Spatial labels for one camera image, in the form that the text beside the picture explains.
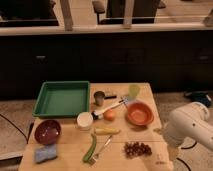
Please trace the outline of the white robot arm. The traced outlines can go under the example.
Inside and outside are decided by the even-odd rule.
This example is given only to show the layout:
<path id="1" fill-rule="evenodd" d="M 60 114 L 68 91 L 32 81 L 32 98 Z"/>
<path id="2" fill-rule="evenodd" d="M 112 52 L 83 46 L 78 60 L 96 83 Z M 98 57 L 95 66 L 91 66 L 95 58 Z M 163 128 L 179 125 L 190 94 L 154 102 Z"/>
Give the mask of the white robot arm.
<path id="1" fill-rule="evenodd" d="M 209 109 L 200 102 L 178 107 L 169 113 L 163 138 L 168 145 L 179 147 L 189 137 L 213 151 L 213 126 L 207 123 L 209 117 Z"/>

